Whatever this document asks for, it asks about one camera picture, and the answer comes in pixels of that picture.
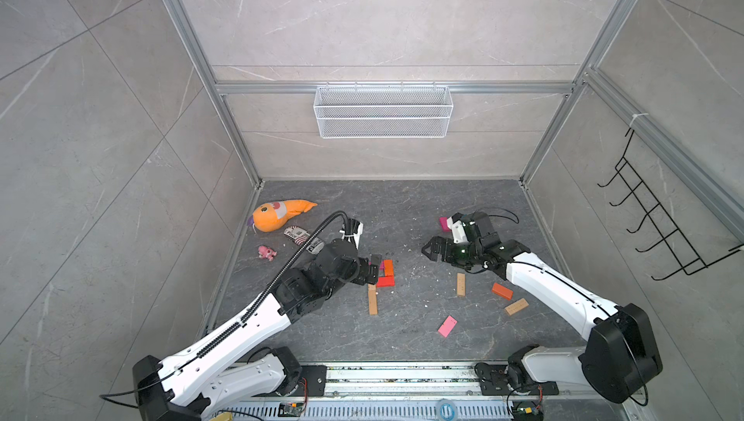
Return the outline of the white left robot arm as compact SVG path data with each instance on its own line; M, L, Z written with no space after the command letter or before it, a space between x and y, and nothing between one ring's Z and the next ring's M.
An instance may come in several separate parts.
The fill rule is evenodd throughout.
M332 213L310 235L334 220L340 237L325 244L304 264L296 251L265 289L244 310L203 339L164 359L147 355L133 368L129 405L143 420L212 420L239 401L302 386L302 366L288 347L267 349L252 363L240 358L298 320L323 307L345 285L374 285L381 256L362 258L358 244L363 224L343 211Z

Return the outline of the small printed packet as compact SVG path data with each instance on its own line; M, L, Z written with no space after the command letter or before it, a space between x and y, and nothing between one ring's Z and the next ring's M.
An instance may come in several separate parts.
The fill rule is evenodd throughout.
M306 252L317 256L321 250L325 247L325 243L320 238L315 238L310 241L309 237L311 234L303 229L302 227L287 227L284 230L284 235L292 239L298 246L302 246Z

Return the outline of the aluminium rail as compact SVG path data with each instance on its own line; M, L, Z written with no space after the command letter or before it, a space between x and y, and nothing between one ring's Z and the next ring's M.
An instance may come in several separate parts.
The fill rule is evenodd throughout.
M478 362L336 362L325 364L327 398L344 397L457 397L484 396L474 367ZM198 365L177 372L163 380L163 388L173 395L172 402L186 407L199 398L210 401L210 407L230 405L263 395L279 395L278 390L291 372L302 366L296 361L283 362L269 353L246 364L236 364L216 375ZM550 376L559 388L557 396L600 398L602 394L589 382L567 380L563 374Z

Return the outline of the red block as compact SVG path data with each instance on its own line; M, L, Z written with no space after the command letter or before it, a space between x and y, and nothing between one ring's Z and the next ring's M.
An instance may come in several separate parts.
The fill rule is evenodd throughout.
M395 277L393 277L393 276L381 277L381 278L378 279L376 285L377 285L378 289L380 287L394 287L395 286Z

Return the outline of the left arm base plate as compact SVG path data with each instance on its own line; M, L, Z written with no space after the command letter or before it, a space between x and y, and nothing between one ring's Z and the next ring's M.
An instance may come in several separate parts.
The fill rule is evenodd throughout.
M327 386L328 366L305 365L291 372L278 393L281 396L323 397Z

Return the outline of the dark orange block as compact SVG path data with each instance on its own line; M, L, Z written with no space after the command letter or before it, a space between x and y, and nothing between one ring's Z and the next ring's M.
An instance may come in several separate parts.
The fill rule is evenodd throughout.
M507 287L504 287L503 285L494 284L491 291L506 300L513 299L513 291L511 289L508 289Z

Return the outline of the small pink toy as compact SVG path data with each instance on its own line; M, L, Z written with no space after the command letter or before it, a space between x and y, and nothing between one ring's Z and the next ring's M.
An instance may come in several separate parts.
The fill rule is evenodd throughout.
M275 250L269 248L268 246L259 246L258 255L261 259L273 261L275 259L275 256L277 256L277 252L275 252Z

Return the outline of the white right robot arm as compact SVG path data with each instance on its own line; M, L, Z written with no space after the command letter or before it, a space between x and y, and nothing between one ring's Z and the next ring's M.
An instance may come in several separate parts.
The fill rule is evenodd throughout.
M522 243L502 239L484 212L456 213L447 225L451 237L435 236L422 247L427 258L469 274L496 274L550 307L585 341L583 347L527 345L513 353L503 374L510 394L564 382L621 404L661 374L661 353L642 308L617 305L576 284Z

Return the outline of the pink block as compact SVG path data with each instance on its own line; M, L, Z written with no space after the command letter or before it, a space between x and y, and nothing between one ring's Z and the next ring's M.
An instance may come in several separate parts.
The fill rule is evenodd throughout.
M441 326L438 328L438 334L441 335L443 338L449 337L451 332L453 332L453 329L455 329L455 326L457 325L457 320L453 316L447 316Z

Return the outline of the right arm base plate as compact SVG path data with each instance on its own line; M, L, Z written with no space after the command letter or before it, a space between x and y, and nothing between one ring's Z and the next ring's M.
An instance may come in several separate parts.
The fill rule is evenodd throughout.
M479 362L474 371L484 396L559 394L556 382L536 382L519 364Z

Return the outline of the orange plush toy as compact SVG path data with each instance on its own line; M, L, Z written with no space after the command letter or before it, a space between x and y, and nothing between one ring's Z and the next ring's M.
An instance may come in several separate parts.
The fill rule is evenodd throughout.
M261 232L277 231L296 216L311 211L316 203L304 199L267 202L257 207L248 225Z

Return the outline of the wooden block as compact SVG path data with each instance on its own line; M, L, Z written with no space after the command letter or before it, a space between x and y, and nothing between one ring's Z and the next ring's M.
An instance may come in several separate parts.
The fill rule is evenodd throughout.
M378 298L377 298L376 285L367 286L367 300L368 300L368 312L370 316L377 316L379 311L378 311Z
M466 296L466 276L464 273L458 273L456 275L456 296Z
M514 316L515 314L527 309L529 307L529 303L525 298L521 298L507 306L505 308L505 312L508 316Z

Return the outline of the magenta block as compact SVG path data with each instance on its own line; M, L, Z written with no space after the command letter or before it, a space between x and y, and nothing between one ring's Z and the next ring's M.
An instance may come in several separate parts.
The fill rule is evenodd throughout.
M440 217L439 224L443 232L451 232L451 220L449 218Z

